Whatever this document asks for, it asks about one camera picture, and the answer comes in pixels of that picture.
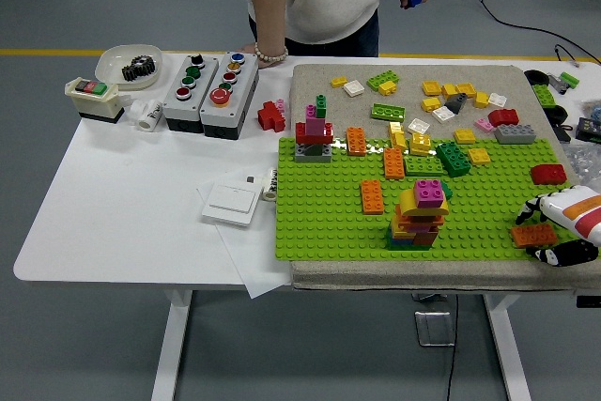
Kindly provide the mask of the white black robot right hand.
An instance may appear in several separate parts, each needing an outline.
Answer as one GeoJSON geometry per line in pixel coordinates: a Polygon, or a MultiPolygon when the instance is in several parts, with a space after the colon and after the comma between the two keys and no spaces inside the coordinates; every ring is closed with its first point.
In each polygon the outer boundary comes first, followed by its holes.
{"type": "Polygon", "coordinates": [[[594,261],[600,249],[600,194],[575,185],[553,193],[543,193],[524,203],[516,225],[535,211],[540,221],[551,220],[578,238],[552,247],[529,247],[528,255],[553,267],[569,267],[594,261]]]}

